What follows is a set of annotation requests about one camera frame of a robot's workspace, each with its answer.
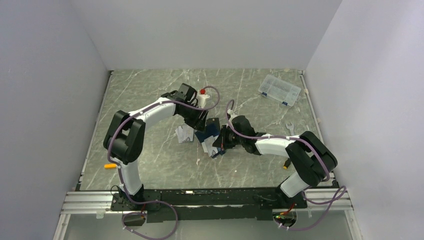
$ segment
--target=table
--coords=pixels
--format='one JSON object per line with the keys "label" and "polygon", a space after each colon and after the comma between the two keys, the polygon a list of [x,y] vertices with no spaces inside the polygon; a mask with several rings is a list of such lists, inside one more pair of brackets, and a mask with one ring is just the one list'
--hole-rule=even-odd
{"label": "table", "polygon": [[[268,74],[302,89],[294,106],[282,105],[259,94],[259,86]],[[182,83],[198,90],[207,85],[219,89],[221,101],[209,111],[208,118],[219,118],[221,125],[225,123],[226,104],[235,99],[235,113],[245,115],[257,132],[290,135],[286,123],[291,122],[295,134],[311,131],[318,136],[304,86],[295,69],[115,70],[109,79],[84,165],[81,190],[109,190],[119,184],[117,171],[104,169],[108,162],[103,140],[114,113],[140,109],[160,95],[178,90]],[[207,93],[212,101],[217,99],[211,89]],[[204,153],[197,139],[178,143],[175,129],[183,123],[180,116],[169,117],[145,133],[138,170],[146,189],[275,187],[295,171],[293,165],[283,169],[285,157],[249,154],[242,146],[213,159]]]}

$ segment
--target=wrench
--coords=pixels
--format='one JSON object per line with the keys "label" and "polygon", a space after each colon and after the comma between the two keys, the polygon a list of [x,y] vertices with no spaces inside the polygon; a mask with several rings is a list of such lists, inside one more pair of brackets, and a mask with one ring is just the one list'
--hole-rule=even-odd
{"label": "wrench", "polygon": [[287,123],[285,124],[285,127],[290,130],[290,136],[294,136],[295,135],[295,125],[290,122],[290,125],[288,125]]}

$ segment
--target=gray wall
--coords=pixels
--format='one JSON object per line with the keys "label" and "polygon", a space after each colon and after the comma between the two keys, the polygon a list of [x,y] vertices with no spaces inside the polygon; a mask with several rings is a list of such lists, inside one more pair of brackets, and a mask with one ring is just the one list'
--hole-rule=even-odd
{"label": "gray wall", "polygon": [[107,70],[67,0],[0,1],[0,239],[51,239]]}
{"label": "gray wall", "polygon": [[305,69],[342,0],[72,0],[108,69]]}
{"label": "gray wall", "polygon": [[423,239],[424,4],[344,0],[307,69],[364,239]]}

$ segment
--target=white metal frame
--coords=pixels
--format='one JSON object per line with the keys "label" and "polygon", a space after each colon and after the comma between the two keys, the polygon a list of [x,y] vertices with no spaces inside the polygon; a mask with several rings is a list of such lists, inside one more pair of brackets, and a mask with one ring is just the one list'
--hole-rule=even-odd
{"label": "white metal frame", "polygon": [[[311,98],[309,96],[309,92],[306,87],[304,73],[305,71],[300,70],[298,71],[299,77],[302,81],[304,89],[306,89],[306,98],[310,105],[313,120],[315,122],[315,126],[318,132],[319,139],[324,142],[323,136],[321,135],[320,127],[317,121],[317,117],[314,112],[314,108],[312,106]],[[91,147],[94,141],[94,137],[96,134],[96,130],[99,124],[100,116],[102,113],[103,106],[105,104],[106,96],[108,89],[110,87],[111,80],[109,79],[107,83],[107,87],[105,90],[105,94],[103,97],[103,101],[101,103],[101,107],[97,116],[96,124],[94,127],[94,132],[91,138],[90,146],[88,148],[87,155],[85,157],[84,166],[82,168],[80,181],[82,180],[82,177],[84,176],[84,171],[86,169],[87,161],[90,155]],[[330,181],[335,179],[335,175],[333,172],[330,173]],[[333,198],[334,194],[336,193],[336,188],[320,188],[320,189],[308,189],[305,194],[306,197],[312,201],[315,202],[325,202],[329,201]],[[129,213],[129,211],[111,211],[111,204],[112,204],[112,195],[110,191],[69,191],[66,193],[65,200],[63,202],[63,206],[60,212],[60,218],[57,223],[56,231],[54,233],[53,240],[63,240],[65,237],[65,233],[68,227],[68,223],[70,220],[70,217],[72,214],[95,214],[97,218],[103,218],[104,214],[126,214]],[[297,208],[296,211],[308,211],[309,217],[311,217],[312,212],[315,211],[324,211],[327,209],[328,204],[324,205],[315,205],[308,202],[307,208]],[[274,209],[274,212],[283,212],[286,211],[286,209]],[[355,212],[352,207],[352,202],[349,197],[349,193],[346,192],[342,198],[335,201],[330,211],[344,211],[346,215],[346,220],[350,229],[350,233],[352,235],[353,240],[362,240],[363,237],[361,235],[360,228],[358,226],[358,221],[355,217]]]}

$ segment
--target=orange object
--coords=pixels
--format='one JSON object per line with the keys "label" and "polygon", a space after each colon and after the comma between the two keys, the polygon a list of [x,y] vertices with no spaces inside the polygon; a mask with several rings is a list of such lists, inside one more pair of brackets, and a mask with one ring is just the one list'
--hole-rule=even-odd
{"label": "orange object", "polygon": [[104,165],[104,169],[116,169],[117,165],[115,163],[109,163]]}

